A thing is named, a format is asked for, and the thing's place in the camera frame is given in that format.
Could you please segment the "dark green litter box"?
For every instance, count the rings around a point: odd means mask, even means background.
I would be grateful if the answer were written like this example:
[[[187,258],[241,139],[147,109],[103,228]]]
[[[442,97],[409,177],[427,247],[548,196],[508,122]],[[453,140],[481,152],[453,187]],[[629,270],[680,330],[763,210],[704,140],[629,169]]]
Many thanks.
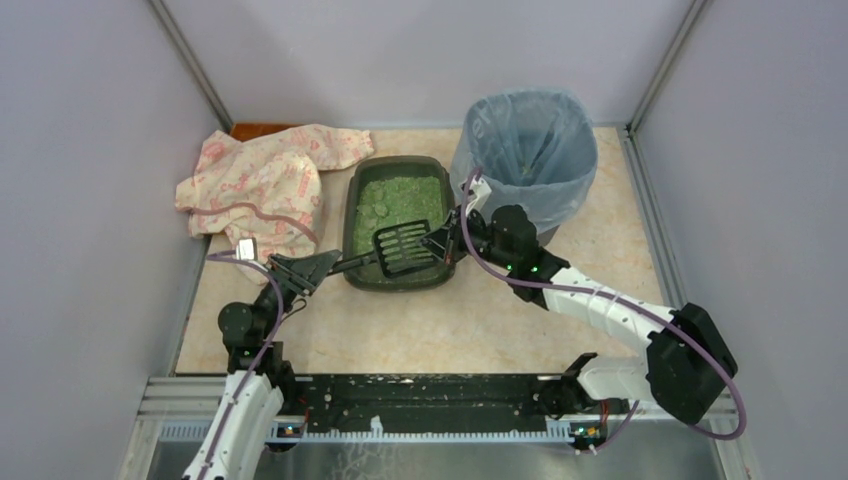
[[[436,159],[420,155],[373,158],[355,169],[348,185],[343,227],[343,256],[373,250],[375,231],[410,221],[426,220],[440,227],[455,206],[447,170]],[[353,287],[399,293],[443,285],[454,274],[444,263],[397,279],[386,278],[377,265],[345,272]]]

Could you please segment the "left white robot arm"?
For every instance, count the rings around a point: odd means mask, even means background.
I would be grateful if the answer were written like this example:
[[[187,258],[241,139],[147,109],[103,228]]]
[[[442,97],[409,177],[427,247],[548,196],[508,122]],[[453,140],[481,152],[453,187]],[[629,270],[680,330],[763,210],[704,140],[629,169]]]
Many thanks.
[[[312,295],[341,257],[339,250],[302,258],[272,255],[261,264],[240,247],[207,256],[212,262],[253,270],[266,285],[254,302],[231,302],[219,312],[218,327],[228,353],[224,391],[184,479],[253,477],[272,420],[294,381],[275,336],[294,302]]]

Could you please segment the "grey trash bin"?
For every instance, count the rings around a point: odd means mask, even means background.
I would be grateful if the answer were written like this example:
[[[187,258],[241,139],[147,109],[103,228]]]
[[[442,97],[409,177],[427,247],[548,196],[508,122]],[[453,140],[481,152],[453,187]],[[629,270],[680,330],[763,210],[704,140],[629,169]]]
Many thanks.
[[[541,232],[538,232],[536,239],[537,239],[539,245],[542,246],[542,247],[546,247],[547,245],[549,245],[550,242],[553,240],[554,236],[556,235],[559,228],[560,228],[560,224],[555,225],[555,226],[548,228],[546,230],[543,230]]]

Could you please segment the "blue plastic bin liner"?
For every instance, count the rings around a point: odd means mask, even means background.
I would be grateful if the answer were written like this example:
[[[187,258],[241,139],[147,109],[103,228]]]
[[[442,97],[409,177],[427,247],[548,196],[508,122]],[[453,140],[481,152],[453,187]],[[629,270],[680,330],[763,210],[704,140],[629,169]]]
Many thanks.
[[[593,124],[568,90],[513,89],[477,100],[465,114],[449,176],[454,198],[476,168],[492,193],[481,214],[521,206],[537,233],[574,217],[598,167]]]

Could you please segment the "black litter scoop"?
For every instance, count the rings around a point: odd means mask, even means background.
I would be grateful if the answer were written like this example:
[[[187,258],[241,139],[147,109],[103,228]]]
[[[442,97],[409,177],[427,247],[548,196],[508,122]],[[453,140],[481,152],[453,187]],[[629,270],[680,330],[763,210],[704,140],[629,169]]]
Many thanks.
[[[421,239],[429,232],[430,224],[426,219],[376,230],[370,252],[335,262],[329,274],[377,265],[385,278],[395,279],[426,270],[437,263],[437,258],[421,244]]]

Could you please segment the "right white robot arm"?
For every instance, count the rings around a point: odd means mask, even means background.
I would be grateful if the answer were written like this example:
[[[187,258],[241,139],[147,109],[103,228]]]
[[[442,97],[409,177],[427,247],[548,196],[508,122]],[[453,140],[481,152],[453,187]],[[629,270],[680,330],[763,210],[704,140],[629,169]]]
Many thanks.
[[[738,365],[706,309],[687,303],[674,309],[626,295],[592,280],[540,245],[536,229],[518,205],[500,207],[490,222],[458,207],[420,245],[434,257],[456,263],[471,256],[485,271],[508,283],[525,302],[585,322],[628,345],[634,356],[594,353],[567,371],[579,399],[652,401],[694,430],[723,392],[738,415],[731,440],[747,426],[747,411],[733,378]]]

